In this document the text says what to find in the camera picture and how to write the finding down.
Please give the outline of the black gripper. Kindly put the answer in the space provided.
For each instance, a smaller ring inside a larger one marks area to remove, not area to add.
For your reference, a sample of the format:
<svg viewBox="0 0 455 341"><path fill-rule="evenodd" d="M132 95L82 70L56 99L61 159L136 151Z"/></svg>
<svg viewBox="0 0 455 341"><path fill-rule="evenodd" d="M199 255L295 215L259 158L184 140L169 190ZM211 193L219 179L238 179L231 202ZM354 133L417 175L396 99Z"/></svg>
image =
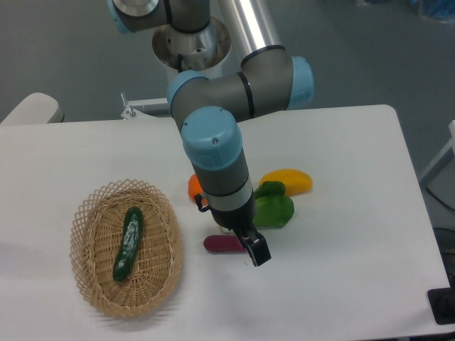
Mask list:
<svg viewBox="0 0 455 341"><path fill-rule="evenodd" d="M200 212L210 211L217 224L236 234L254 266L261 266L272 258L267 240L253 224L256 204L252 193L246 197L213 197L203 193L195 195L194 200Z"/></svg>

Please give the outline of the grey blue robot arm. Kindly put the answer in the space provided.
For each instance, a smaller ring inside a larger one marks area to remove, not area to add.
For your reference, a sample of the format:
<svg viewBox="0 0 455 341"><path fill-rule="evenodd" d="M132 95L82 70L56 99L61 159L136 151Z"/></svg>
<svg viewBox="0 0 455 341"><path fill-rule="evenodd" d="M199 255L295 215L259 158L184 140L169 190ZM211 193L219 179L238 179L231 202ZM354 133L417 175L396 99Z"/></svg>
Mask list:
<svg viewBox="0 0 455 341"><path fill-rule="evenodd" d="M196 204L231 230L255 266L269 261L266 239L253 223L255 199L238 124L281 110L301 109L314 95L308 62L282 44L266 1L221 1L240 71L205 75L218 51L209 1L109 1L118 29L165 30L178 71L167 102L183 148L202 187Z"/></svg>

